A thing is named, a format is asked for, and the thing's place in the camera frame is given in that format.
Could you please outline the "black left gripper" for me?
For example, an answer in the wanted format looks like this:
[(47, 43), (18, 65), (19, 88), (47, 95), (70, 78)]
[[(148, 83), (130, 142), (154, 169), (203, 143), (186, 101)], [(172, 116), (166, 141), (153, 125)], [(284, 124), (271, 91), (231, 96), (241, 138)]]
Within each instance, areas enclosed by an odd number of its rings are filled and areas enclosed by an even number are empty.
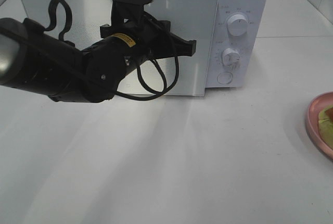
[(148, 60), (195, 54), (196, 40), (171, 33), (170, 21), (144, 12), (152, 1), (112, 0), (111, 24), (100, 26), (100, 70), (135, 70)]

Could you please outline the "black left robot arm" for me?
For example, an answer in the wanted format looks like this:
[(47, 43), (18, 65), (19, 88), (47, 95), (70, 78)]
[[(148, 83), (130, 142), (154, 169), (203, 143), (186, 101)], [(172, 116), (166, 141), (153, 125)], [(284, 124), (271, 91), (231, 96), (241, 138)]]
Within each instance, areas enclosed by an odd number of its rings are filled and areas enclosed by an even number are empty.
[(72, 26), (72, 10), (65, 0), (50, 0), (49, 25), (25, 18), (1, 19), (1, 85), (48, 96), (54, 102), (100, 103), (114, 96), (150, 101), (160, 91), (144, 81), (140, 66), (151, 62), (162, 80), (159, 59), (192, 56), (196, 41), (170, 31), (168, 20), (144, 10), (153, 0), (111, 0), (111, 23), (100, 26), (101, 40), (79, 50), (64, 39)]

